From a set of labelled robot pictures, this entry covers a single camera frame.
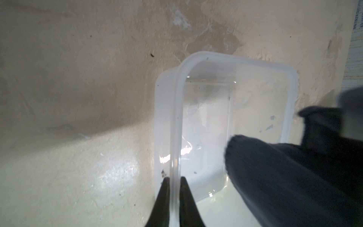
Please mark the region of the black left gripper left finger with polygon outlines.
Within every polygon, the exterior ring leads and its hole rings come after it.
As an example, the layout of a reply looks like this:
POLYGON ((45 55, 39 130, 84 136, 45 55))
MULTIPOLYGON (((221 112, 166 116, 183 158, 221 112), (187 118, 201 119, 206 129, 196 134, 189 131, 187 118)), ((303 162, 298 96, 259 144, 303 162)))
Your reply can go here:
POLYGON ((145 227, 169 227, 170 221, 170 178, 165 177, 145 227))

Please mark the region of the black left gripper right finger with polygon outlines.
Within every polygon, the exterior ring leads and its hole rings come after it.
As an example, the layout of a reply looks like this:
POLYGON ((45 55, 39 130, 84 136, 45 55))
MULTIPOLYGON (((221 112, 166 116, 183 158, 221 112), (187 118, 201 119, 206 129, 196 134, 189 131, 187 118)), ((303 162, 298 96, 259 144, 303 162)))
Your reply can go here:
POLYGON ((179 201, 180 227, 205 227, 185 177, 180 180, 179 201))

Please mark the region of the clear lunch box base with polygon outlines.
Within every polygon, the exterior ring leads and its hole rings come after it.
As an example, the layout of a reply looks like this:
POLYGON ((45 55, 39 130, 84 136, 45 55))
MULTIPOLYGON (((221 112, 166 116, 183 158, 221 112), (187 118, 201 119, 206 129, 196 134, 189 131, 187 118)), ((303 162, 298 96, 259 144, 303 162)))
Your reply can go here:
POLYGON ((295 69, 227 54, 197 52, 155 83, 155 190, 170 179, 170 222, 179 226, 185 177, 208 227, 256 227, 233 187, 224 153, 236 134, 288 142, 298 92, 295 69))

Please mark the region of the grey cleaning cloth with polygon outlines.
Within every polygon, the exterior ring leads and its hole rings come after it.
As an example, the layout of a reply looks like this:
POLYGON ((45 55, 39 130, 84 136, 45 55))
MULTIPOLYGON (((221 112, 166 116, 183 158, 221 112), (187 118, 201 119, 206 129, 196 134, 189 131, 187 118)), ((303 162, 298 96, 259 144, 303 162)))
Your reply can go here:
POLYGON ((299 112, 299 145, 233 136, 225 151, 228 176, 263 227, 360 227, 363 143, 341 135, 342 108, 299 112))

